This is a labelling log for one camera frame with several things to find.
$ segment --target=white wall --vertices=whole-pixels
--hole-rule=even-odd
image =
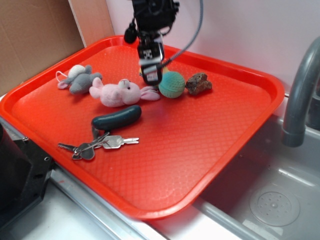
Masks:
[[[133,18],[130,0],[106,0],[114,33]],[[179,0],[165,45],[183,48],[199,19],[198,0]],[[272,74],[290,91],[299,64],[320,36],[320,0],[204,0],[202,29],[189,51]]]

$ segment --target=sink drain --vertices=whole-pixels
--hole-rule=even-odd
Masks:
[[[294,222],[299,216],[298,199],[289,191],[275,185],[256,190],[250,198],[250,209],[261,222],[281,227]]]

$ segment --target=gray faucet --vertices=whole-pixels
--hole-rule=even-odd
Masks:
[[[306,125],[320,130],[320,37],[306,51],[289,95],[281,140],[288,147],[304,142]]]

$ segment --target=stuffed mouse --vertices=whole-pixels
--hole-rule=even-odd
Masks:
[[[92,74],[92,67],[90,65],[81,66],[74,65],[67,76],[58,83],[59,89],[66,89],[70,86],[69,91],[71,94],[85,94],[89,92],[89,88],[92,86],[92,82],[95,78],[102,79],[102,75],[99,72]]]

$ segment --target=orange tray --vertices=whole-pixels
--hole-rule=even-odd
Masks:
[[[142,88],[136,47],[122,36],[98,41],[14,88],[0,102],[0,114],[124,214],[150,220],[191,204],[280,105],[284,88],[269,74],[186,52],[169,70],[186,80],[204,72],[213,90],[140,100],[139,120],[111,132],[138,137],[139,144],[97,148],[91,161],[72,160],[58,143],[91,142],[91,120],[127,106],[108,108],[89,94],[60,90],[56,72],[89,64],[104,84],[129,79]],[[165,47],[167,57],[177,51]]]

